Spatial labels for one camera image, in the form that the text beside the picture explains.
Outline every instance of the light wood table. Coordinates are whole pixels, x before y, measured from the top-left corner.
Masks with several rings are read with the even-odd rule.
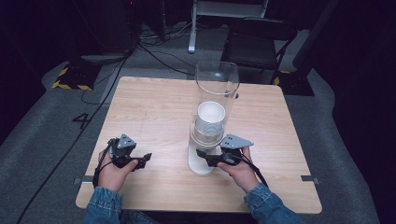
[[[242,191],[216,168],[196,175],[188,165],[193,80],[122,77],[92,153],[86,175],[93,175],[98,154],[110,138],[126,133],[137,142],[132,156],[152,153],[146,168],[128,175],[120,191],[123,208],[151,211],[247,213]],[[253,162],[269,188],[297,213],[317,214],[321,204],[282,91],[277,86],[241,84],[226,126],[254,142]],[[77,206],[85,208],[92,184],[82,184]]]

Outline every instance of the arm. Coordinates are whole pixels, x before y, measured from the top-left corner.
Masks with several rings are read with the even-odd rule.
[[[99,174],[98,186],[95,188],[87,206],[84,223],[120,223],[122,197],[118,192],[125,182],[126,176],[136,167],[137,161],[130,161],[122,169],[111,162],[108,153],[102,163],[103,170]]]
[[[243,154],[252,161],[248,147],[244,147]],[[219,162],[218,167],[232,176],[235,183],[247,194],[245,203],[259,223],[303,223],[278,196],[259,182],[254,171],[246,163],[240,162],[236,166],[231,166]]]

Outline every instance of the gray carpet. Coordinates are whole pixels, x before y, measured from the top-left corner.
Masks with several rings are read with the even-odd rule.
[[[226,32],[224,28],[199,32],[194,54],[187,51],[187,35],[147,49],[168,65],[193,73],[192,65],[197,62],[219,60]],[[299,33],[284,58],[282,70],[295,70],[291,61],[307,34],[307,31]],[[50,86],[65,64],[66,62],[59,64],[44,75],[42,82],[47,92],[0,147],[2,223],[17,222],[25,205],[78,137],[80,123],[72,120],[83,113],[90,116],[94,113],[101,100],[105,99],[119,68],[115,64],[103,66],[93,91],[84,93],[52,89]],[[241,69],[240,73],[245,82],[268,84],[269,76],[258,77],[258,71]],[[122,76],[191,78],[165,67],[141,49],[136,49],[122,67],[119,77]],[[317,190],[323,206],[320,214],[302,217],[306,223],[379,223],[370,191],[333,123],[332,90],[314,70],[309,74],[308,80],[315,96],[285,96],[311,174],[318,179]],[[82,222],[85,210],[79,209],[75,204],[78,186],[73,181],[85,174],[107,110],[108,106],[102,106],[98,110],[84,134],[32,202],[22,223]],[[194,214],[182,213],[152,215],[164,223],[211,223],[214,220],[219,223],[216,217],[224,223],[251,221],[246,216],[224,214],[216,214],[216,217],[213,214],[206,215],[207,219],[205,214],[199,215],[201,219],[197,219]]]

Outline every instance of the blue denim jacket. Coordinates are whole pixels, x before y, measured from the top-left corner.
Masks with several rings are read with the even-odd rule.
[[[257,185],[244,198],[251,215],[259,223],[303,223],[300,217],[289,210],[279,197],[264,184]],[[96,187],[84,223],[155,223],[141,212],[122,213],[122,197],[114,191]]]

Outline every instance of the black chair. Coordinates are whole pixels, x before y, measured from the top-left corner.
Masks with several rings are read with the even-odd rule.
[[[287,21],[251,17],[237,20],[228,33],[221,61],[258,68],[261,69],[260,74],[264,70],[272,70],[272,84],[286,48],[297,32]]]

